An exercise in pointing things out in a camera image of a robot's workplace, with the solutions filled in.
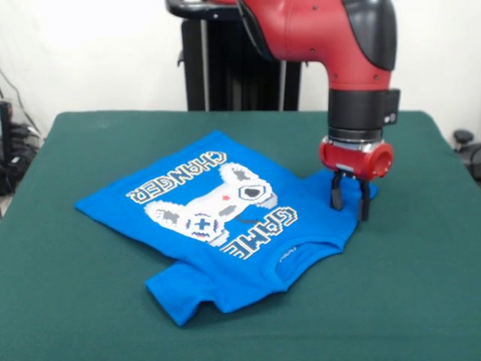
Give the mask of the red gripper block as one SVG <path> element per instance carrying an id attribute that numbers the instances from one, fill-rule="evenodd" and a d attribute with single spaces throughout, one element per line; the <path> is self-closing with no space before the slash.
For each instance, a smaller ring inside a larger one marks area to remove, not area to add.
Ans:
<path id="1" fill-rule="evenodd" d="M 319 158 L 322 164 L 334 172 L 331 180 L 330 206 L 335 210 L 343 210 L 343 199 L 340 183 L 343 174 L 352 174 L 359 180 L 361 198 L 358 203 L 358 219 L 367 221 L 371 203 L 370 181 L 384 177 L 394 161 L 394 150 L 384 140 L 374 143 L 343 143 L 324 137 L 319 146 Z"/>

